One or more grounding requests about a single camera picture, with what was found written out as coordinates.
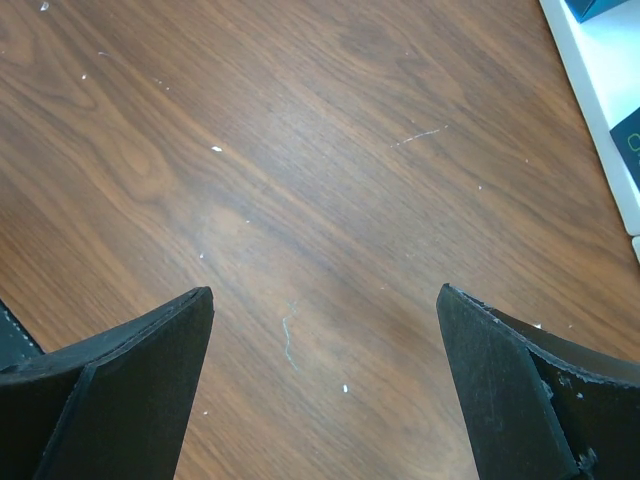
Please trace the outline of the silver R&O toothpaste box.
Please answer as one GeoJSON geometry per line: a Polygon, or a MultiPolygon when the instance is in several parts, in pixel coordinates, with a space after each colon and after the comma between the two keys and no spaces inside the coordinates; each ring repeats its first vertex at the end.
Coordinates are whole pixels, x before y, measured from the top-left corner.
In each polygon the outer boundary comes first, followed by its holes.
{"type": "Polygon", "coordinates": [[[619,122],[610,135],[637,188],[640,187],[640,109],[619,122]]]}
{"type": "Polygon", "coordinates": [[[594,18],[626,0],[566,0],[565,3],[578,23],[594,18]]]}

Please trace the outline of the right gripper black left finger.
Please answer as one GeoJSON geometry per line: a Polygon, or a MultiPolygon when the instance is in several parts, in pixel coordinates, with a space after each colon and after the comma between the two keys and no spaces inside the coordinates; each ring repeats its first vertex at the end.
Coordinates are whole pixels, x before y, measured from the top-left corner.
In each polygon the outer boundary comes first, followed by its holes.
{"type": "Polygon", "coordinates": [[[1,369],[2,478],[173,478],[213,319],[199,287],[1,369]]]}

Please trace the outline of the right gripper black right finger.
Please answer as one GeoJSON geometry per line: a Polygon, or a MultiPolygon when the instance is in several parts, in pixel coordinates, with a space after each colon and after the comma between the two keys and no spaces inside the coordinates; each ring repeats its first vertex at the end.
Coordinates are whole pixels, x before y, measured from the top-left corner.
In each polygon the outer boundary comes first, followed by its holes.
{"type": "Polygon", "coordinates": [[[480,478],[638,478],[638,364],[450,284],[436,310],[480,478]]]}

